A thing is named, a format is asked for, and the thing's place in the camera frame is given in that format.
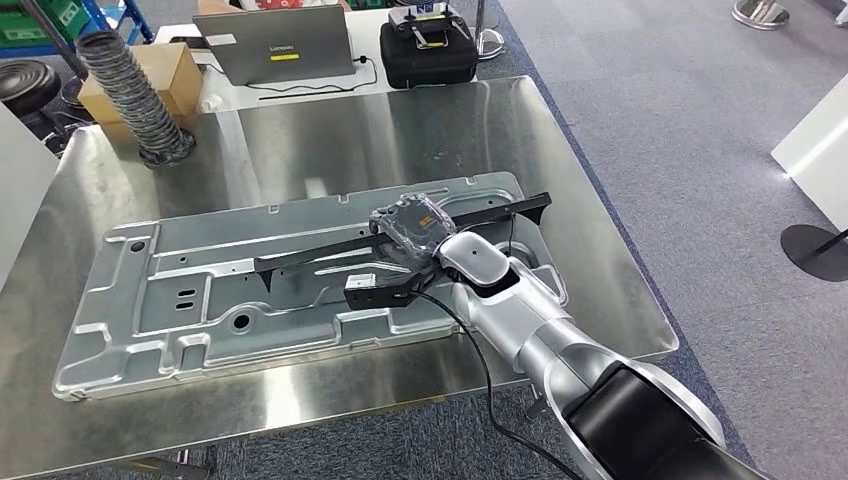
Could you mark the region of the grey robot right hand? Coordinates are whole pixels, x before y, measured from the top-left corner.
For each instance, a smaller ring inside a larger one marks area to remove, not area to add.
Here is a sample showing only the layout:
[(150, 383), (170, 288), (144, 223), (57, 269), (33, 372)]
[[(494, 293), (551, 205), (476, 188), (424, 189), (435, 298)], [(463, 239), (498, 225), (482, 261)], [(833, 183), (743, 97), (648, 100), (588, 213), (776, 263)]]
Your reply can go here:
[(389, 243), (381, 251), (413, 271), (426, 270), (438, 247), (457, 233), (452, 218), (427, 195), (404, 194), (369, 216), (373, 234), (386, 234)]

